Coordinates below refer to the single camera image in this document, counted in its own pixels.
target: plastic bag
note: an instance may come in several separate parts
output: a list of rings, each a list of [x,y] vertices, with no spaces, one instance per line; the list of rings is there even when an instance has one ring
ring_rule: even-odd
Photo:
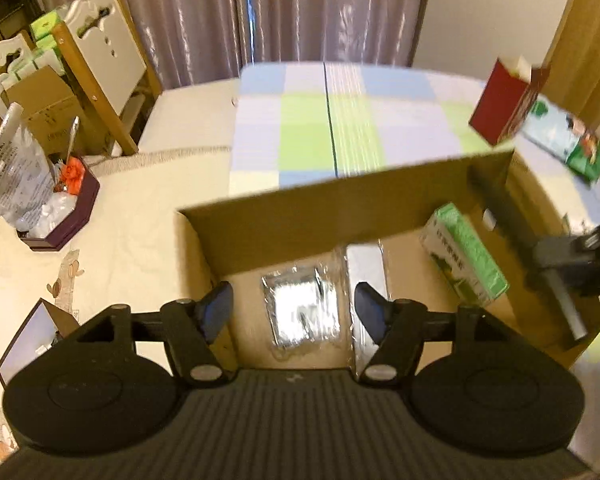
[[[29,230],[27,238],[46,238],[75,209],[77,200],[77,196],[69,193],[53,193],[49,202],[42,206],[40,220]]]
[[[0,126],[0,216],[26,232],[38,223],[55,177],[42,148],[21,125],[22,110],[11,104]]]
[[[264,276],[262,285],[277,348],[339,338],[336,288],[326,268],[292,267]]]

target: wall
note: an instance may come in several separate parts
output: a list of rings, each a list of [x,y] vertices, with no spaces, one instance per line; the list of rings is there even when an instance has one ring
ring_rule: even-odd
[[[542,63],[567,0],[429,0],[414,67],[486,79],[498,56]]]

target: clear plastic bag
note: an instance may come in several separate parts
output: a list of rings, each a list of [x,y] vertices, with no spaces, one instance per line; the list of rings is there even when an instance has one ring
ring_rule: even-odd
[[[44,151],[22,125],[22,111],[11,104],[0,126],[0,216],[26,232],[38,223],[55,178]]]
[[[42,206],[40,220],[29,230],[27,238],[46,238],[75,209],[77,200],[77,196],[64,191],[53,193],[49,202]]]

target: cardboard box on floor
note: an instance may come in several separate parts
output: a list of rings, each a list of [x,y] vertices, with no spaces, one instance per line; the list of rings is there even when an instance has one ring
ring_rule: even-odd
[[[351,243],[381,241],[392,299],[408,298],[433,311],[454,312],[459,299],[418,239],[435,209],[453,202],[469,216],[510,283],[507,293],[487,310],[569,366],[584,346],[573,347],[557,303],[527,288],[526,272],[510,243],[497,228],[489,231],[483,225],[484,207],[467,179],[471,165],[506,185],[538,234],[562,233],[560,217],[549,199],[511,152],[331,180],[184,210],[198,236],[196,243],[188,245],[189,253],[183,254],[192,290],[202,297],[217,280],[234,286],[230,333],[239,365],[342,368],[352,364],[350,335],[344,330],[350,326],[348,300],[340,308],[343,330],[338,344],[277,359],[261,282],[268,272],[294,264],[337,264],[332,251]],[[595,298],[574,300],[594,336],[600,330],[600,303]],[[427,344],[421,366],[449,351],[448,344]]]
[[[99,155],[109,142],[109,132],[90,113],[90,104],[82,106],[69,85],[49,66],[36,70],[6,91],[9,103],[19,103],[27,127],[47,155],[62,153],[69,146],[69,130],[80,117],[74,152]]]

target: plastic wrapped package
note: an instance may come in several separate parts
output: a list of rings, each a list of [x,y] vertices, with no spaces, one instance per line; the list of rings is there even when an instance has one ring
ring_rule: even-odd
[[[22,110],[11,104],[0,126],[0,216],[26,232],[38,223],[55,178],[44,151],[22,126]]]
[[[340,339],[337,273],[327,266],[291,267],[262,278],[274,346],[284,356],[305,343]]]
[[[360,321],[354,304],[356,286],[367,282],[382,297],[389,299],[384,274],[382,246],[375,244],[351,244],[346,249],[347,281],[349,288],[349,307],[351,314],[351,338],[355,355],[354,372],[360,378],[362,371],[378,350],[371,336]]]

